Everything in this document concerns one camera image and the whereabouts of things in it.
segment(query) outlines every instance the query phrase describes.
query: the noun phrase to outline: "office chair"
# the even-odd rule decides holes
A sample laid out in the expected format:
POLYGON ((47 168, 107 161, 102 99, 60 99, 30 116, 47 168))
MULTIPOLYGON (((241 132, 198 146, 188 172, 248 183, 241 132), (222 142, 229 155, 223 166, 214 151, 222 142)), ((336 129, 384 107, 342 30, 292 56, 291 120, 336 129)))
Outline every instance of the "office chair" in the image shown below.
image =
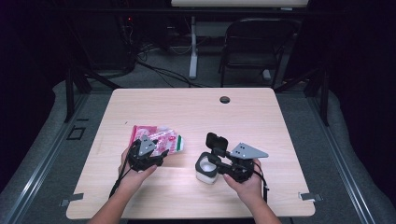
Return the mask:
POLYGON ((288 40, 298 34, 299 22, 283 19, 246 18, 233 22, 225 34, 219 73, 224 85, 226 68, 275 70, 271 88, 276 83, 279 66, 288 40))

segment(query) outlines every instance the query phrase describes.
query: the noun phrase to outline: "dark background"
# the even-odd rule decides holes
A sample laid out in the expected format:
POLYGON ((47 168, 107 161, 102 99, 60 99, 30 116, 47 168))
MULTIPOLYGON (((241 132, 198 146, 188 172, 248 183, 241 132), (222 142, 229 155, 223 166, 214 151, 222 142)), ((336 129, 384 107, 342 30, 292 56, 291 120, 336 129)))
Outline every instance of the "dark background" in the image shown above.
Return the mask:
MULTIPOLYGON (((106 0, 95 2, 111 6, 106 0)), ((160 4, 156 7, 166 7, 169 1, 156 3, 160 4)), ((76 26, 66 27, 54 15, 44 17, 35 1, 2 1, 1 5, 0 187, 3 189, 46 121, 55 98, 52 88, 64 80, 70 65, 133 69, 135 51, 131 49, 135 46, 125 43, 116 17, 106 20, 104 16, 100 21, 74 18, 72 23, 76 26), (87 33, 90 27, 97 32, 87 33), (70 30, 82 35, 83 43, 70 30), (88 48, 97 51, 88 56, 85 54, 88 48)), ((330 88, 340 100, 350 142, 374 182, 393 204, 396 204, 395 7, 391 1, 312 1, 309 10, 347 9, 349 13, 339 22, 306 19, 285 74, 285 78, 300 76, 320 65, 326 52, 332 50, 328 70, 330 88)), ((158 29, 145 31, 149 37, 151 32, 157 34, 156 31, 163 29, 168 19, 160 23, 158 18, 143 17, 140 29, 156 22, 158 29)), ((166 38, 152 41, 166 48, 166 38)))

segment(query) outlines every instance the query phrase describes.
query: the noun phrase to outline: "gray carpet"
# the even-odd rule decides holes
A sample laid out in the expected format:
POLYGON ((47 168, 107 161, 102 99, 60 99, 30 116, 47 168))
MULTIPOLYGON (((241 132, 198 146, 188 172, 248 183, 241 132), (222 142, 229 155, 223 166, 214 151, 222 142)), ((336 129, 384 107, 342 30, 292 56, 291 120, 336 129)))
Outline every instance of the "gray carpet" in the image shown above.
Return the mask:
MULTIPOLYGON (((209 87, 218 87, 219 55, 205 49, 201 49, 200 53, 202 57, 199 58, 198 62, 198 78, 193 82, 209 87)), ((190 55, 176 55, 175 53, 154 50, 148 54, 146 63, 184 74, 186 77, 189 72, 190 55)), ((164 78, 174 87, 188 87, 185 83, 175 81, 172 78, 164 78)), ((112 78, 111 80, 127 88, 170 87, 159 75, 140 65, 137 65, 128 76, 112 78)), ((59 154, 55 155, 54 163, 51 165, 30 206, 27 206, 26 213, 22 214, 20 221, 21 223, 86 222, 85 220, 69 220, 65 216, 67 207, 60 206, 60 202, 62 199, 68 199, 74 191, 111 94, 111 91, 101 83, 95 80, 90 80, 90 82, 94 91, 90 95, 81 96, 81 99, 84 99, 82 108, 69 126, 63 124, 65 118, 64 84, 61 83, 54 89, 57 93, 57 102, 46 125, 37 137, 20 169, 0 195, 1 223, 5 222, 8 212, 12 210, 37 165, 53 147, 57 134, 62 128, 67 128, 67 133, 69 133, 70 128, 74 125, 76 128, 85 128, 84 134, 80 140, 67 140, 67 134, 63 135, 62 141, 59 143, 59 154)), ((282 217, 282 222, 361 223, 332 159, 330 144, 320 129, 319 121, 315 119, 315 113, 317 112, 310 106, 309 99, 302 95, 301 86, 297 86, 293 91, 278 94, 277 99, 302 165, 307 185, 311 192, 319 193, 324 198, 323 201, 315 203, 317 212, 312 217, 294 217, 292 220, 288 217, 282 217)), ((376 222, 394 223, 396 215, 389 199, 375 187, 348 143, 347 129, 338 102, 332 94, 329 105, 329 122, 376 222)))

